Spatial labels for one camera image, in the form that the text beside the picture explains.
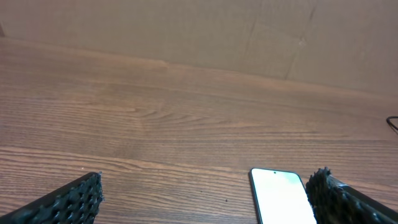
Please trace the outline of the Samsung Galaxy smartphone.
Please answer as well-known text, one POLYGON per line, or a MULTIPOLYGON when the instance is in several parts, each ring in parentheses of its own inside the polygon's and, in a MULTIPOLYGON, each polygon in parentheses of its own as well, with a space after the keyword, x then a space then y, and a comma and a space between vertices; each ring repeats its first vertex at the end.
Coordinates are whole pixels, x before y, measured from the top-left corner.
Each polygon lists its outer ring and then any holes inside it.
POLYGON ((253 168, 249 180, 258 223, 317 223, 302 180, 295 172, 253 168))

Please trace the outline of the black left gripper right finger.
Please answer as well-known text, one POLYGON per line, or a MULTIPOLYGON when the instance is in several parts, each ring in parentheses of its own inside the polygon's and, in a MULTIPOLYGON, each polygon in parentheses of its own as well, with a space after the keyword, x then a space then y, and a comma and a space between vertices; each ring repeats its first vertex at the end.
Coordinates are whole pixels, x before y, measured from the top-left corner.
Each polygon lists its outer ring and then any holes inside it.
POLYGON ((318 224, 397 224, 397 212, 318 169, 305 184, 318 224))

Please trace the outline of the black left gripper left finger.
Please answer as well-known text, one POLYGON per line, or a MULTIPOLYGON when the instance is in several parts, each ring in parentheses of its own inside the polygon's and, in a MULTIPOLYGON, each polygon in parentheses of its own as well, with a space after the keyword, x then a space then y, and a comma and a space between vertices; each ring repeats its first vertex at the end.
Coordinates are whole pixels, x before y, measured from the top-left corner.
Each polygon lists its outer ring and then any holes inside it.
POLYGON ((101 174, 89 172, 1 217, 1 224, 93 224, 103 201, 101 174))

